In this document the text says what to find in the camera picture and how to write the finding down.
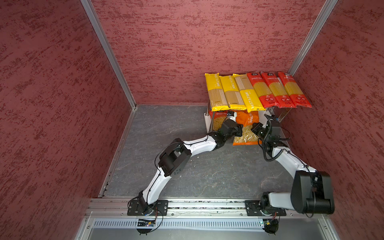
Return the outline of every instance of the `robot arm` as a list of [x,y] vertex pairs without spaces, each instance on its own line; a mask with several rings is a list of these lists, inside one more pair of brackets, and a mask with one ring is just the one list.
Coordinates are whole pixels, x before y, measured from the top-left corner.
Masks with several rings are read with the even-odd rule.
[[176,138],[159,156],[159,166],[148,187],[139,193],[139,203],[144,214],[152,211],[155,203],[167,182],[181,171],[189,158],[202,152],[213,151],[222,146],[233,136],[242,136],[242,124],[236,123],[236,112],[228,111],[225,120],[218,131],[212,131],[206,136],[192,140],[182,141]]
[[266,161],[278,161],[293,177],[291,192],[265,192],[260,210],[272,212],[273,208],[295,210],[306,214],[332,214],[334,212],[331,178],[326,172],[318,172],[294,155],[280,137],[280,123],[264,114],[266,123],[254,123],[252,132],[262,139],[261,148]]

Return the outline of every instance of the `macaroni package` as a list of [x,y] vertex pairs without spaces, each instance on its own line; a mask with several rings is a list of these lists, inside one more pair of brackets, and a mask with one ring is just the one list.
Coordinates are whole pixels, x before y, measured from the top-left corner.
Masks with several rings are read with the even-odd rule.
[[[228,114],[228,111],[222,111],[222,112],[216,112],[215,113],[214,124],[212,126],[213,131],[217,131],[221,128],[221,125],[223,125],[224,119],[226,119],[227,114]],[[209,115],[211,116],[211,119],[212,119],[213,112],[209,111]]]
[[270,108],[273,106],[280,106],[277,102],[275,96],[265,84],[264,79],[258,73],[247,73],[249,81],[251,82],[257,96],[259,97],[261,103],[265,108]]
[[261,73],[264,78],[266,84],[273,95],[275,95],[277,102],[279,103],[280,108],[295,108],[295,104],[292,102],[288,93],[285,91],[283,85],[279,82],[276,75],[274,73]]
[[290,74],[279,72],[278,75],[284,84],[285,90],[287,91],[289,97],[292,99],[295,106],[304,106],[308,108],[312,107],[312,105],[307,100],[307,97],[301,91],[296,81]]
[[211,102],[212,111],[228,110],[228,103],[218,73],[206,73],[205,80],[207,81],[208,96]]
[[258,137],[251,131],[252,124],[259,122],[259,113],[246,111],[236,111],[236,122],[243,124],[243,135],[241,137],[235,137],[233,145],[255,145],[257,144]]
[[236,85],[233,76],[220,76],[221,85],[223,86],[224,94],[232,110],[245,110],[243,99],[241,98],[239,89]]
[[240,90],[240,95],[247,107],[247,111],[250,113],[252,111],[265,110],[247,75],[234,74],[233,76],[235,77],[237,87]]

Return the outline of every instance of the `metal panel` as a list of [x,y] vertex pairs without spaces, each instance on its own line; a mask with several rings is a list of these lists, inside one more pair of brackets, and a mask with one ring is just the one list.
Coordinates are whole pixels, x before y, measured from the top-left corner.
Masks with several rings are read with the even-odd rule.
[[127,139],[127,136],[128,136],[128,133],[129,133],[129,129],[131,128],[131,125],[132,125],[132,122],[133,122],[133,117],[135,115],[136,110],[137,110],[137,108],[132,109],[131,114],[129,115],[128,122],[127,122],[127,124],[125,126],[124,132],[122,133],[122,136],[121,136],[120,141],[119,141],[119,145],[118,145],[118,147],[116,149],[115,155],[113,156],[111,165],[109,166],[109,169],[108,169],[108,174],[107,174],[107,176],[104,179],[104,183],[103,183],[103,186],[101,187],[101,190],[100,190],[100,193],[99,193],[98,197],[103,197],[104,196],[104,192],[108,190],[108,183],[112,179],[113,172],[115,171],[116,164],[117,164],[117,162],[119,160],[121,151],[122,151],[122,149],[124,147],[124,143],[125,143],[125,141]]
[[101,26],[101,23],[99,21],[99,18],[97,17],[97,14],[95,12],[95,9],[93,8],[93,5],[90,0],[80,0],[85,12],[88,15],[89,20],[91,21],[91,24],[93,26],[93,29],[96,32],[96,35],[98,36],[100,43],[105,51],[105,54],[107,55],[109,62],[112,65],[112,68],[120,82],[120,85],[125,93],[125,96],[127,97],[129,104],[131,105],[132,110],[136,109],[136,102],[133,99],[132,93],[129,89],[129,86],[127,84],[127,81],[125,80],[125,77],[123,75],[123,72],[121,71],[121,68],[119,66],[119,63],[115,57],[115,54],[113,53],[113,50],[108,42],[107,36],[104,33],[104,30]]
[[296,58],[294,59],[291,67],[288,70],[288,73],[294,75],[296,70],[299,68],[300,63],[304,59],[305,55],[311,48],[314,40],[319,34],[321,28],[323,27],[325,21],[331,14],[334,6],[336,5],[338,0],[326,0],[323,7],[321,8],[319,15],[317,16],[315,22],[312,25],[311,30],[309,31],[307,37],[305,38],[303,45],[301,46]]
[[[96,218],[93,228],[148,228],[137,227],[138,218]],[[208,218],[165,218],[159,229],[195,229],[195,230],[241,230],[263,232],[263,221],[261,219],[208,219]]]

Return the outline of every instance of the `gray floor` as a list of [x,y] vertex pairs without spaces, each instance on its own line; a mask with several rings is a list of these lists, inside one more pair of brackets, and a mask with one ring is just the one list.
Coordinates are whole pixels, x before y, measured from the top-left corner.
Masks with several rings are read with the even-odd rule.
[[[156,154],[173,139],[205,136],[205,106],[140,105],[106,196],[134,197],[153,178]],[[160,197],[259,198],[264,191],[290,191],[293,179],[256,146],[232,146],[194,156]]]

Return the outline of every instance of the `black mounting plate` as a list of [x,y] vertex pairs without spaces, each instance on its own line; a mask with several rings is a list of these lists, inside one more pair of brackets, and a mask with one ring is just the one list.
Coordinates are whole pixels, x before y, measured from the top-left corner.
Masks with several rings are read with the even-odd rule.
[[[263,216],[263,217],[268,217],[268,215],[262,214],[260,209],[258,208],[259,206],[259,200],[246,200],[245,201],[245,209],[247,211],[247,216]],[[285,209],[281,208],[274,208],[277,216],[287,216],[287,213],[285,212]]]
[[[163,216],[166,216],[168,211],[168,200],[157,200],[153,208],[155,207],[157,207],[157,209],[163,213]],[[152,211],[147,216],[154,216],[155,213],[156,213],[155,211]],[[141,206],[138,200],[132,200],[129,203],[127,215],[128,216],[144,216],[143,210],[141,209]]]

